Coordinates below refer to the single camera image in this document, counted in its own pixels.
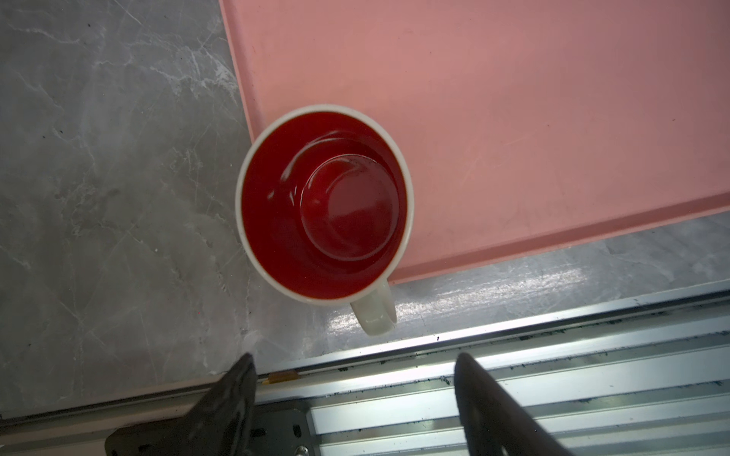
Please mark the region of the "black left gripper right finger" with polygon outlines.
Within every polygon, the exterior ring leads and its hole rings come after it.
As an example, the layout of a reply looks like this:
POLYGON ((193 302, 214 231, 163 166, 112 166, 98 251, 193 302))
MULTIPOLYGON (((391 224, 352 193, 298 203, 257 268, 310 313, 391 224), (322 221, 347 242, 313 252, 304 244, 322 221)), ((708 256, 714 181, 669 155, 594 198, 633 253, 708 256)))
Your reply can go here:
POLYGON ((454 392, 469 454, 570 454, 468 353, 456 359, 454 392))

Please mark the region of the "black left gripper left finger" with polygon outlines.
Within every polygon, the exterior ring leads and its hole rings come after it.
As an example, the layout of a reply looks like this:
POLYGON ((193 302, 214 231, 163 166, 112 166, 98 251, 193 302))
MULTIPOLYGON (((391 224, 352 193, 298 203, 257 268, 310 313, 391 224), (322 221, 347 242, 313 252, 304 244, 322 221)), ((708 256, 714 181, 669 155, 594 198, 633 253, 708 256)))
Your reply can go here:
POLYGON ((243 355, 181 419, 115 431, 105 442, 108 455, 246 455, 257 389, 254 358, 243 355))

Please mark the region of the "red inside white mug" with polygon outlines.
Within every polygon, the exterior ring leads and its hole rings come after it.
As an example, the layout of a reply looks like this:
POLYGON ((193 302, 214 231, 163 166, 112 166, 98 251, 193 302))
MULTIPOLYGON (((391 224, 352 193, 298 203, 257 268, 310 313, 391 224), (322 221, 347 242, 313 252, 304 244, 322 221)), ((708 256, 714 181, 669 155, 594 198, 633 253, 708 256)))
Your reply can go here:
POLYGON ((414 224, 414 186, 391 135, 361 112, 315 104, 253 142, 239 174, 244 250, 281 293, 349 305, 369 336, 397 324, 388 283, 414 224))

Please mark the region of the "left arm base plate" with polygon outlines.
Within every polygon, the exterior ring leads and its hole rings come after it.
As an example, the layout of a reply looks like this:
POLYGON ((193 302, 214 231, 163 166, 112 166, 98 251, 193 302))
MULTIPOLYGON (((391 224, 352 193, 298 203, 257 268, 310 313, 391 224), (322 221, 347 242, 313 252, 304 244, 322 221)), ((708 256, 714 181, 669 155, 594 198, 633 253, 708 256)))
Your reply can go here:
POLYGON ((301 400, 257 405, 253 414, 250 455, 319 455, 310 406, 301 400))

